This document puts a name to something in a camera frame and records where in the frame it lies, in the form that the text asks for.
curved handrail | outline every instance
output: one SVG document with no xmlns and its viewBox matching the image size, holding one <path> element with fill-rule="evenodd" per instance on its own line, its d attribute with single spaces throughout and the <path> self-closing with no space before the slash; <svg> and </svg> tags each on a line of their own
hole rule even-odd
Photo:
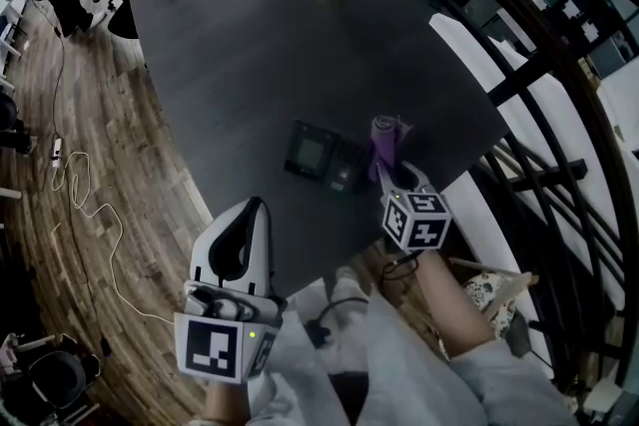
<svg viewBox="0 0 639 426">
<path fill-rule="evenodd" d="M 639 314 L 639 229 L 634 208 L 632 190 L 626 169 L 617 146 L 608 118 L 596 93 L 587 80 L 574 57 L 568 51 L 561 37 L 542 17 L 532 0 L 495 0 L 512 16 L 515 22 L 533 41 L 538 55 L 548 63 L 559 82 L 563 85 L 577 114 L 588 133 L 608 186 L 619 231 L 619 248 L 623 255 L 625 275 L 625 317 L 623 346 L 617 374 L 617 382 L 623 383 L 631 357 L 631 348 L 637 334 L 636 318 Z M 453 15 L 466 26 L 471 34 L 480 41 L 485 36 L 476 33 L 476 27 L 468 26 L 468 21 L 458 9 L 452 9 Z M 504 67 L 503 56 L 484 46 L 495 64 L 504 72 L 506 80 L 512 69 Z"/>
</svg>

white shirt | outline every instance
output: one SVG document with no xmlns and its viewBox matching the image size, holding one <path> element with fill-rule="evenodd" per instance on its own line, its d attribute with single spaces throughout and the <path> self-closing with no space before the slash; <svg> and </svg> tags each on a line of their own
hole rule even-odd
<svg viewBox="0 0 639 426">
<path fill-rule="evenodd" d="M 442 361 L 376 292 L 365 322 L 368 394 L 358 426 L 576 425 L 561 394 L 503 340 Z M 325 365 L 288 311 L 263 379 L 250 383 L 255 426 L 348 426 Z M 191 426 L 217 426 L 195 420 Z"/>
</svg>

forearm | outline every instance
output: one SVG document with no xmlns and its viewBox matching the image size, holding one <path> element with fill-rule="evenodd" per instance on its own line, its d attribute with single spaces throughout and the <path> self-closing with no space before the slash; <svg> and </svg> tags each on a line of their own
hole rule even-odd
<svg viewBox="0 0 639 426">
<path fill-rule="evenodd" d="M 439 254 L 420 255 L 416 277 L 448 355 L 461 355 L 495 338 L 490 323 Z"/>
<path fill-rule="evenodd" d="M 251 419 L 247 385 L 210 382 L 202 418 L 227 426 L 247 424 Z"/>
</svg>

white cube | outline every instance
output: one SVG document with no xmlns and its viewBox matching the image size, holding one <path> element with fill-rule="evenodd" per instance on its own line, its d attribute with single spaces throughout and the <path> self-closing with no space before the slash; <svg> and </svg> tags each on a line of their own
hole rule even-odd
<svg viewBox="0 0 639 426">
<path fill-rule="evenodd" d="M 383 228 L 404 252 L 441 248 L 451 215 L 436 193 L 388 194 Z"/>
</svg>

white cable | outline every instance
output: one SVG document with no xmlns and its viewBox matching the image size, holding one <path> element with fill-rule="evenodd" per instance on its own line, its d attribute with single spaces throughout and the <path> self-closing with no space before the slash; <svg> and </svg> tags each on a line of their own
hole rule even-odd
<svg viewBox="0 0 639 426">
<path fill-rule="evenodd" d="M 97 215 L 99 212 L 101 212 L 104 208 L 109 208 L 109 209 L 111 209 L 111 212 L 113 212 L 113 215 L 115 216 L 115 218 L 118 221 L 118 224 L 120 225 L 120 234 L 118 234 L 118 239 L 116 240 L 116 244 L 113 246 L 113 250 L 111 250 L 111 255 L 109 255 L 109 266 L 111 267 L 111 277 L 113 278 L 113 287 L 116 290 L 116 294 L 120 297 L 120 299 L 122 301 L 124 301 L 127 305 L 129 305 L 129 307 L 131 307 L 133 310 L 135 310 L 141 316 L 145 316 L 145 317 L 148 317 L 148 318 L 160 319 L 160 320 L 164 321 L 165 323 L 169 323 L 170 325 L 173 325 L 174 324 L 173 321 L 170 321 L 170 320 L 168 320 L 166 318 L 163 318 L 162 316 L 158 316 L 157 314 L 151 314 L 149 312 L 141 311 L 138 307 L 136 307 L 133 303 L 131 303 L 127 298 L 125 298 L 122 295 L 122 293 L 120 292 L 120 289 L 118 288 L 118 281 L 116 280 L 116 273 L 115 273 L 115 270 L 113 269 L 113 258 L 114 258 L 115 254 L 116 254 L 116 250 L 118 249 L 118 245 L 120 244 L 120 240 L 122 239 L 122 236 L 124 235 L 124 227 L 122 225 L 122 221 L 120 220 L 120 216 L 116 212 L 115 208 L 113 208 L 109 203 L 104 203 L 97 210 L 95 210 L 93 213 L 86 213 L 84 211 L 84 203 L 87 201 L 87 198 L 89 197 L 89 193 L 91 192 L 91 169 L 90 169 L 91 159 L 90 159 L 89 155 L 87 153 L 82 152 L 82 151 L 74 151 L 71 155 L 69 155 L 69 158 L 67 159 L 67 163 L 62 168 L 62 179 L 60 180 L 59 185 L 56 185 L 56 183 L 55 183 L 56 176 L 58 174 L 58 168 L 56 168 L 55 173 L 51 177 L 51 190 L 53 192 L 58 192 L 60 189 L 62 189 L 62 187 L 64 186 L 64 181 L 65 181 L 65 177 L 66 177 L 66 173 L 67 173 L 67 167 L 69 166 L 69 164 L 71 163 L 71 160 L 75 156 L 85 157 L 86 158 L 86 161 L 87 161 L 87 192 L 85 193 L 85 195 L 82 198 L 82 200 L 78 203 L 78 183 L 79 183 L 80 179 L 79 179 L 79 175 L 74 174 L 73 178 L 71 179 L 71 191 L 70 191 L 71 201 L 73 203 L 73 207 L 76 210 L 79 210 L 80 212 L 82 212 L 82 214 L 86 218 L 93 218 L 95 215 Z"/>
</svg>

